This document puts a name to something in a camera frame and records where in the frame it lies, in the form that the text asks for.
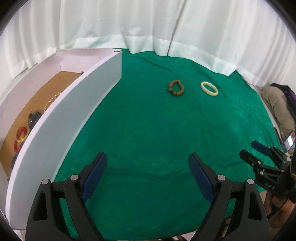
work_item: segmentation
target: bracelet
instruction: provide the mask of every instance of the bracelet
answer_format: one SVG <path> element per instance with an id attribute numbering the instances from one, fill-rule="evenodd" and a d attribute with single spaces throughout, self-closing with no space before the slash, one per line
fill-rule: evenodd
<path id="1" fill-rule="evenodd" d="M 24 123 L 22 125 L 20 125 L 20 127 L 17 129 L 17 133 L 15 135 L 15 141 L 18 143 L 23 142 L 29 134 L 29 126 L 27 123 Z"/>
<path id="2" fill-rule="evenodd" d="M 15 151 L 15 155 L 13 156 L 12 160 L 11 160 L 11 169 L 14 167 L 15 165 L 15 161 L 17 160 L 17 156 L 20 153 L 20 150 L 22 149 L 23 143 L 20 144 L 20 146 L 17 148 L 17 150 Z"/>
<path id="3" fill-rule="evenodd" d="M 205 87 L 205 85 L 211 87 L 211 88 L 214 90 L 214 92 L 209 91 L 209 90 Z M 205 93 L 207 93 L 207 94 L 210 95 L 210 96 L 217 96 L 217 95 L 218 95 L 218 90 L 217 90 L 217 88 L 216 88 L 213 84 L 211 84 L 211 83 L 209 83 L 209 82 L 206 82 L 206 81 L 201 82 L 201 83 L 200 83 L 200 87 L 202 88 L 202 90 L 203 90 Z"/>
<path id="4" fill-rule="evenodd" d="M 15 142 L 13 144 L 13 150 L 14 150 L 14 152 L 19 152 L 20 149 L 22 148 L 22 143 L 19 146 L 17 146 L 17 143 L 18 142 L 15 140 Z"/>
<path id="5" fill-rule="evenodd" d="M 178 86 L 180 87 L 180 91 L 176 92 L 173 90 L 173 85 L 174 84 L 178 84 Z M 172 94 L 172 95 L 175 95 L 175 96 L 180 96 L 181 94 L 184 93 L 185 89 L 184 89 L 184 86 L 182 85 L 181 81 L 179 80 L 173 80 L 169 83 L 168 85 L 168 91 Z"/>
<path id="6" fill-rule="evenodd" d="M 51 105 L 51 103 L 52 103 L 54 100 L 56 100 L 56 98 L 59 97 L 60 94 L 61 94 L 61 93 L 58 92 L 56 95 L 54 95 L 54 97 L 52 97 L 52 98 L 47 102 L 47 104 L 46 104 L 45 107 L 44 107 L 43 112 L 45 112 L 45 111 L 47 110 L 47 108 Z"/>
<path id="7" fill-rule="evenodd" d="M 36 125 L 37 121 L 40 119 L 42 114 L 36 110 L 32 110 L 28 116 L 28 126 L 31 131 L 33 127 Z"/>

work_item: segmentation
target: white bangle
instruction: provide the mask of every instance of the white bangle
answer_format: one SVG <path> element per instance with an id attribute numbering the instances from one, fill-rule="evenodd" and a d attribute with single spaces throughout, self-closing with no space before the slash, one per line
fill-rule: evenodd
<path id="1" fill-rule="evenodd" d="M 205 85 L 211 87 L 211 88 L 214 90 L 214 92 L 209 91 L 209 90 L 205 87 Z M 218 95 L 218 90 L 217 90 L 217 88 L 216 88 L 213 84 L 211 84 L 211 83 L 209 83 L 209 82 L 206 82 L 206 81 L 201 82 L 201 83 L 200 83 L 200 87 L 202 88 L 202 90 L 203 90 L 205 93 L 207 93 L 207 94 L 210 95 L 210 96 L 217 96 L 217 95 Z"/>

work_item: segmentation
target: finger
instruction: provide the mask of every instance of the finger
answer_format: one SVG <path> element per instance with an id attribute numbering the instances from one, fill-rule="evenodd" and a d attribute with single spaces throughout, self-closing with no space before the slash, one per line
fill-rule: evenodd
<path id="1" fill-rule="evenodd" d="M 282 199 L 282 198 L 278 198 L 276 196 L 274 196 L 272 198 L 272 203 L 276 206 L 276 207 L 281 207 L 284 202 L 286 201 L 286 199 Z"/>
<path id="2" fill-rule="evenodd" d="M 271 201 L 272 201 L 272 194 L 270 192 L 267 192 L 265 201 L 264 201 L 264 208 L 267 215 L 271 213 L 271 206 L 272 206 Z"/>
<path id="3" fill-rule="evenodd" d="M 283 207 L 285 207 L 285 211 L 281 211 L 272 221 L 272 226 L 275 228 L 280 228 L 283 226 L 283 224 L 291 214 L 293 208 L 295 207 L 295 204 L 291 202 L 291 203 L 288 203 L 287 205 L 285 204 Z"/>
<path id="4" fill-rule="evenodd" d="M 285 199 L 280 199 L 275 196 L 272 198 L 272 203 L 277 207 L 281 207 L 283 205 L 281 210 L 284 212 L 290 212 L 291 208 L 294 207 L 294 203 L 292 203 L 290 199 L 286 201 Z"/>

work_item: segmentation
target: human hand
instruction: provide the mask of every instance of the human hand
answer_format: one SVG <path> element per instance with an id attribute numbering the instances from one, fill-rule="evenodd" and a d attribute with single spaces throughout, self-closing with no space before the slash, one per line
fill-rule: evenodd
<path id="1" fill-rule="evenodd" d="M 267 192 L 264 201 L 266 214 L 268 215 L 271 213 L 272 205 L 280 208 L 285 201 L 286 199 L 280 199 L 276 196 L 272 196 L 270 192 Z M 271 218 L 270 226 L 273 228 L 281 228 L 291 214 L 294 207 L 295 204 L 288 199 L 281 210 Z"/>

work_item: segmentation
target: smartphone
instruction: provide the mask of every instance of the smartphone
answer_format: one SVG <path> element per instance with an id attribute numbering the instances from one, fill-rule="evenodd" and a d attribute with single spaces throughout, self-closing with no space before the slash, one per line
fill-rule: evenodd
<path id="1" fill-rule="evenodd" d="M 287 140 L 284 141 L 284 148 L 286 151 L 290 150 L 290 148 L 294 145 L 296 140 L 295 131 L 292 131 L 287 138 Z"/>

